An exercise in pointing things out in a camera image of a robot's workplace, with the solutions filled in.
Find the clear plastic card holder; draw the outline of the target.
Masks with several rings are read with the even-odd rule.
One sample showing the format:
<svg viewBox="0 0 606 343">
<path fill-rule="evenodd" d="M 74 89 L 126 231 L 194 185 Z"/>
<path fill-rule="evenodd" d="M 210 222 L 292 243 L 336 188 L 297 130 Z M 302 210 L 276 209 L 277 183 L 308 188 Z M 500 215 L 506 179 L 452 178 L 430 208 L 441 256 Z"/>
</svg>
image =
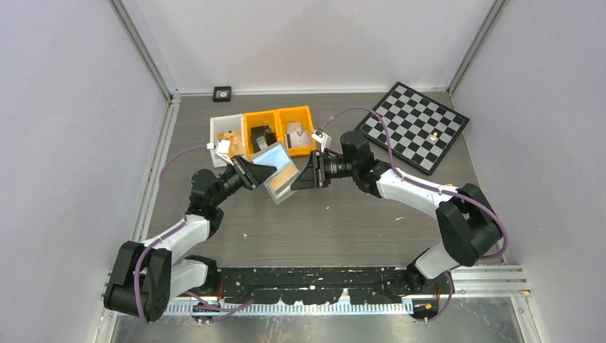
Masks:
<svg viewBox="0 0 606 343">
<path fill-rule="evenodd" d="M 284 169 L 295 169 L 300 172 L 299 168 L 296 166 L 296 164 L 293 162 L 292 158 L 288 154 L 287 149 L 284 147 L 283 143 L 281 143 L 280 141 L 277 141 L 276 143 L 268 146 L 266 149 L 263 149 L 263 150 L 257 152 L 256 154 L 253 154 L 252 162 L 254 164 L 275 166 L 277 168 L 277 172 L 274 173 L 270 178 L 268 178 L 268 180 L 265 181 L 264 186 L 275 174 L 279 173 L 280 171 L 282 171 Z M 286 199 L 283 199 L 280 202 L 276 202 L 274 200 L 273 201 L 275 204 L 280 204 Z"/>
</svg>

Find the tan credit card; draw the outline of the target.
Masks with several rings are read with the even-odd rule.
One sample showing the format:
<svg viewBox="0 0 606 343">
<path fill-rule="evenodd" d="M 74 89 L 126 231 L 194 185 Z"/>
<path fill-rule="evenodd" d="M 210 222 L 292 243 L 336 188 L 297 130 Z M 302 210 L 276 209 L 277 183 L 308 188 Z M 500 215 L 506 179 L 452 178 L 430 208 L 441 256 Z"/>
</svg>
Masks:
<svg viewBox="0 0 606 343">
<path fill-rule="evenodd" d="M 284 169 L 275 174 L 266 184 L 269 195 L 274 201 L 280 202 L 291 196 L 294 192 L 291 185 L 299 176 L 300 172 L 295 169 Z"/>
</svg>

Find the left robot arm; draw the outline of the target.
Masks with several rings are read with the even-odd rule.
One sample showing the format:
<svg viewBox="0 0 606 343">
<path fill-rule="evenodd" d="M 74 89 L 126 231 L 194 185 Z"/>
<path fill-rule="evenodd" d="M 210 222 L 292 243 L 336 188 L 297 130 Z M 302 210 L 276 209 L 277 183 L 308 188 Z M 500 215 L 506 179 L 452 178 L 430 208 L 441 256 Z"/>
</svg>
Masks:
<svg viewBox="0 0 606 343">
<path fill-rule="evenodd" d="M 240 189 L 254 190 L 277 172 L 235 156 L 222 174 L 200 169 L 192 175 L 189 206 L 176 224 L 143 242 L 123 243 L 116 256 L 103 303 L 108 310 L 158 320 L 169 302 L 190 290 L 209 296 L 218 290 L 215 260 L 185 254 L 210 239 L 224 212 L 219 205 Z"/>
</svg>

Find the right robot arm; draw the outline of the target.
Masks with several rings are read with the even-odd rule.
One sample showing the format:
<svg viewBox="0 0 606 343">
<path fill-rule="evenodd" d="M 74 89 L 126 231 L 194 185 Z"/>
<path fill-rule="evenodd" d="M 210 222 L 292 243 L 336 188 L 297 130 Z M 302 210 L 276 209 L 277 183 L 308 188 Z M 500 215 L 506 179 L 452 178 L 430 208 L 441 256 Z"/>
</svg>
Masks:
<svg viewBox="0 0 606 343">
<path fill-rule="evenodd" d="M 375 158 L 358 131 L 344 133 L 340 144 L 341 153 L 312 151 L 291 189 L 321 189 L 333 179 L 350 178 L 366 194 L 405 204 L 435 219 L 441 242 L 407 266 L 408 284 L 415 292 L 428 292 L 441 275 L 459 266 L 472 267 L 498 242 L 508 243 L 502 222 L 474 184 L 452 187 L 412 177 Z"/>
</svg>

